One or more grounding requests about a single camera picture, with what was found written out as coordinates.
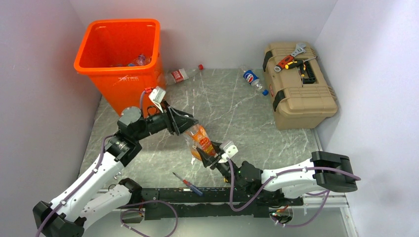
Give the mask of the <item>crushed orange label bottle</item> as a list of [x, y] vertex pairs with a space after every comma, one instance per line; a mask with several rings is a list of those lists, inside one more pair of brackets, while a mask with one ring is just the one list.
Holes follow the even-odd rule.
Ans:
[[216, 151], [210, 141], [210, 138], [202, 125], [197, 124], [193, 126], [185, 132], [184, 136], [194, 158], [201, 160], [201, 156], [198, 153], [197, 148], [200, 148], [208, 155], [216, 155]]

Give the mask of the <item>red label clear bottle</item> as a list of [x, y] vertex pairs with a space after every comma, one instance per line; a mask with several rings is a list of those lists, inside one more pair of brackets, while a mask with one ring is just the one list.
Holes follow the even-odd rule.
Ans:
[[192, 69], [182, 68], [182, 69], [168, 72], [165, 75], [165, 83], [166, 85], [173, 85], [176, 83], [183, 82], [185, 80], [193, 78], [194, 76], [198, 75], [203, 70], [204, 70], [204, 66], [202, 64], [199, 64], [198, 66]]

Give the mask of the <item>blue label clear bottle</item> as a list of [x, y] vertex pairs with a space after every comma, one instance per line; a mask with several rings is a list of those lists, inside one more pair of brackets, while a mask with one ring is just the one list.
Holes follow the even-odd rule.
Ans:
[[131, 62], [127, 64], [114, 64], [111, 65], [111, 67], [137, 67], [137, 66], [146, 66], [150, 64], [152, 61], [152, 57], [148, 57], [144, 54], [138, 55], [136, 58], [134, 58]]

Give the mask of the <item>pepsi label bottle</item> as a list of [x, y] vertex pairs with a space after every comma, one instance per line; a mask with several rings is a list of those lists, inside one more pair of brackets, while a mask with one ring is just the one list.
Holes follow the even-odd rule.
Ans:
[[263, 90], [263, 86], [260, 82], [260, 78], [247, 66], [240, 67], [244, 80], [259, 91]]

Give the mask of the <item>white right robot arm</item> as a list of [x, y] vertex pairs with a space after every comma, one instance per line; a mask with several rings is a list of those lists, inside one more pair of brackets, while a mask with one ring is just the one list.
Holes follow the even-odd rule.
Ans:
[[260, 169], [248, 161], [237, 166], [232, 158], [238, 153], [231, 142], [212, 143], [215, 153], [209, 155], [198, 148], [204, 167], [217, 169], [232, 188], [249, 195], [272, 194], [278, 205], [306, 193], [356, 191], [360, 177], [353, 173], [348, 156], [324, 151], [312, 152], [311, 158], [298, 164], [277, 169]]

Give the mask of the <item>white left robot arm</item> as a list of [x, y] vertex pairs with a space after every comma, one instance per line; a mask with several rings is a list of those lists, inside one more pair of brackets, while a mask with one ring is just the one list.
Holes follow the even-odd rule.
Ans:
[[63, 193], [35, 205], [37, 237], [81, 237], [114, 209], [141, 203], [142, 188], [129, 178], [121, 180], [110, 191], [93, 196], [137, 156], [142, 149], [140, 140], [162, 130], [181, 135], [199, 122], [192, 114], [174, 109], [166, 101], [161, 106], [160, 111], [148, 117], [135, 106], [123, 110], [117, 121], [118, 131], [104, 138], [93, 164]]

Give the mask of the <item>orange plastic bin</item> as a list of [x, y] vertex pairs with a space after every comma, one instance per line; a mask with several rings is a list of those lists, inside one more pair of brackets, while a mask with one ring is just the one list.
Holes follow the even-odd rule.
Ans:
[[[89, 24], [75, 58], [74, 68], [87, 75], [117, 115], [139, 106], [146, 88], [166, 88], [160, 54], [161, 26], [155, 19], [110, 19]], [[138, 55], [152, 57], [150, 64], [127, 64]]]

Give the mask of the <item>red blue screwdriver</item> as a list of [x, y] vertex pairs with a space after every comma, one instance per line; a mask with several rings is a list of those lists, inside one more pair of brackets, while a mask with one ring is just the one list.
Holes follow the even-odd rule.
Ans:
[[197, 194], [200, 197], [202, 197], [204, 195], [204, 193], [199, 188], [197, 188], [195, 185], [193, 185], [189, 181], [183, 179], [181, 176], [179, 176], [175, 172], [172, 172], [172, 173], [175, 177], [177, 177], [179, 180], [181, 180], [184, 183], [184, 185], [186, 185], [193, 193]]

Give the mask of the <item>tan plastic toolbox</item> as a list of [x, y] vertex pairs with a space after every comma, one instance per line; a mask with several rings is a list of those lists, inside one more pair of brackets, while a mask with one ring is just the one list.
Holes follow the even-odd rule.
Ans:
[[264, 51], [262, 68], [278, 130], [312, 129], [338, 111], [336, 95], [327, 84], [317, 58], [299, 67], [285, 69], [291, 61], [316, 57], [307, 42], [306, 52], [290, 54], [299, 42], [273, 42]]

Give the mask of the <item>yellow black screwdriver on toolbox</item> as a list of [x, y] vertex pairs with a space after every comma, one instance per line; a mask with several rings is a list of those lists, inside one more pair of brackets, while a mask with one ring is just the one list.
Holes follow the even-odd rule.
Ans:
[[291, 61], [291, 62], [289, 62], [285, 65], [285, 69], [288, 70], [288, 69], [292, 69], [292, 68], [295, 68], [295, 67], [299, 67], [300, 65], [304, 64], [305, 62], [316, 59], [316, 58], [317, 58], [317, 56], [309, 58], [309, 59], [305, 59], [305, 60], [299, 59], [299, 60], [296, 60], [296, 61]]

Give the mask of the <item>silver adjustable wrench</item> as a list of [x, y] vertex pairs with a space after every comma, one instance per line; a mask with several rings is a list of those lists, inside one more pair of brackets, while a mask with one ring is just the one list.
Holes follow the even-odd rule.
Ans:
[[295, 58], [297, 55], [305, 53], [306, 52], [305, 48], [306, 48], [305, 43], [303, 42], [297, 43], [294, 51], [290, 54], [290, 56]]

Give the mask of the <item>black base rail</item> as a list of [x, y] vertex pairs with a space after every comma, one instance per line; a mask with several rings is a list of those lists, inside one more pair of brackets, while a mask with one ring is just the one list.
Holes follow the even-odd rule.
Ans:
[[140, 195], [131, 197], [131, 200], [122, 207], [133, 209], [141, 207], [145, 211], [145, 220], [160, 220], [174, 217], [174, 213], [159, 201], [169, 203], [179, 218], [223, 216], [268, 218], [270, 212], [279, 207], [303, 205], [302, 197], [289, 199], [280, 191], [262, 192], [244, 210], [235, 212], [229, 205], [229, 187], [200, 188], [200, 190], [204, 193], [202, 197], [188, 188], [143, 188]]

